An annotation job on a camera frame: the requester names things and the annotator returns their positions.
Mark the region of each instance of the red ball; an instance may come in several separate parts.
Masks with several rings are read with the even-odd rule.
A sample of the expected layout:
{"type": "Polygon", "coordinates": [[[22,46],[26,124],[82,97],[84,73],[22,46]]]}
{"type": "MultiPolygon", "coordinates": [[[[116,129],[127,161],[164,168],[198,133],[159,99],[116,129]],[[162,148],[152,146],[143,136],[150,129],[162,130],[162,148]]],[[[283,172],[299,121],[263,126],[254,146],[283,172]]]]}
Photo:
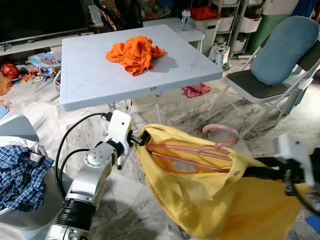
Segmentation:
{"type": "Polygon", "coordinates": [[[16,79],[19,76],[18,68],[11,63],[3,64],[2,67],[0,68],[0,71],[2,72],[3,76],[11,80],[16,79]]]}

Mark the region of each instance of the blue plaid shirt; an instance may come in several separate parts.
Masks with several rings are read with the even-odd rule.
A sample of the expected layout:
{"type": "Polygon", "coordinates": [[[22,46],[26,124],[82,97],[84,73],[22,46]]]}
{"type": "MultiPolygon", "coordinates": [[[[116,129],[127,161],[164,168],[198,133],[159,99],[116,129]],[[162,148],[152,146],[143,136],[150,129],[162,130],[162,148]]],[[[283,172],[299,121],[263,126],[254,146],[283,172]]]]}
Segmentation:
{"type": "Polygon", "coordinates": [[[44,204],[44,178],[54,161],[41,156],[36,162],[30,160],[30,154],[28,147],[0,147],[0,210],[33,212],[44,204]]]}

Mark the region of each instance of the orange cloth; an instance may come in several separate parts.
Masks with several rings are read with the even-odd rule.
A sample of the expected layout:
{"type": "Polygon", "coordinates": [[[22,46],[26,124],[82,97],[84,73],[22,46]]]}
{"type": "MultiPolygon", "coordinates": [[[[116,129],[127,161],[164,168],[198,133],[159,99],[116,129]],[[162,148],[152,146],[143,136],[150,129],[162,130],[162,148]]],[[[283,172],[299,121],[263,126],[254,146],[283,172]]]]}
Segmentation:
{"type": "Polygon", "coordinates": [[[145,36],[130,38],[126,43],[116,43],[105,58],[113,63],[119,63],[132,76],[137,76],[145,69],[151,70],[152,58],[159,58],[165,54],[164,49],[152,46],[152,40],[145,36]]]}

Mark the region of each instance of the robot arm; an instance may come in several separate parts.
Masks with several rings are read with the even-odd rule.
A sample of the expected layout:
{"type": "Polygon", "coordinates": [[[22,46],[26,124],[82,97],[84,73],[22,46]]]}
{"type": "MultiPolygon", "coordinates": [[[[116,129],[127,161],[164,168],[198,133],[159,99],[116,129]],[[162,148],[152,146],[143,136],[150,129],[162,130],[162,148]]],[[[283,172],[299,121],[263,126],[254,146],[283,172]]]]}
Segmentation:
{"type": "MultiPolygon", "coordinates": [[[[134,142],[145,145],[148,137],[133,136],[133,120],[130,115],[115,110],[108,126],[108,136],[104,142],[89,150],[84,157],[84,165],[74,178],[57,220],[47,233],[46,240],[88,240],[92,218],[99,207],[106,178],[112,166],[122,155],[126,155],[134,142]]],[[[305,146],[295,137],[285,133],[276,139],[276,158],[270,161],[282,164],[282,169],[249,167],[243,177],[256,177],[271,180],[283,180],[286,194],[296,195],[294,183],[306,182],[313,186],[315,169],[319,171],[318,161],[311,162],[305,146]]]]}
{"type": "Polygon", "coordinates": [[[46,240],[88,240],[92,218],[99,207],[106,178],[117,158],[126,155],[133,142],[132,117],[115,110],[108,126],[105,142],[89,150],[84,165],[74,178],[57,220],[47,233],[46,240]]]}

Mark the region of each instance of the white laundry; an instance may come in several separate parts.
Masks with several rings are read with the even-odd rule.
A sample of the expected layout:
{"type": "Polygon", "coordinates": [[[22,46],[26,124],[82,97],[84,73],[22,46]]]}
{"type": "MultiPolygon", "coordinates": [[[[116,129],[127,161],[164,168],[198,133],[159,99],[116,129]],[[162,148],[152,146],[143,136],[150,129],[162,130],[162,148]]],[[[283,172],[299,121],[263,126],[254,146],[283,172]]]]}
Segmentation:
{"type": "Polygon", "coordinates": [[[32,152],[35,152],[37,154],[43,154],[45,156],[47,155],[45,154],[46,151],[44,150],[44,148],[41,145],[39,145],[37,141],[31,141],[18,136],[0,136],[0,147],[4,147],[7,145],[27,147],[31,149],[32,152]]]}

